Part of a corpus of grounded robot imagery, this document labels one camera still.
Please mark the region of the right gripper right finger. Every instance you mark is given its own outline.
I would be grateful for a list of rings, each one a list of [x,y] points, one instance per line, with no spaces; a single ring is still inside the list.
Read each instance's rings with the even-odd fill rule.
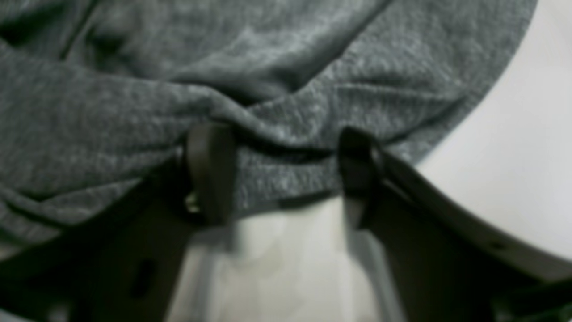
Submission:
[[[385,161],[380,144],[365,131],[347,127],[338,140],[337,163],[345,196],[363,206],[356,226],[366,229],[383,200]]]

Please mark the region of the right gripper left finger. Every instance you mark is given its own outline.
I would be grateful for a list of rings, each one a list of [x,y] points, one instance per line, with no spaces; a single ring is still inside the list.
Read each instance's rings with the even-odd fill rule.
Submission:
[[[233,129],[222,123],[192,127],[184,145],[190,193],[188,212],[207,225],[224,225],[233,210],[236,142]]]

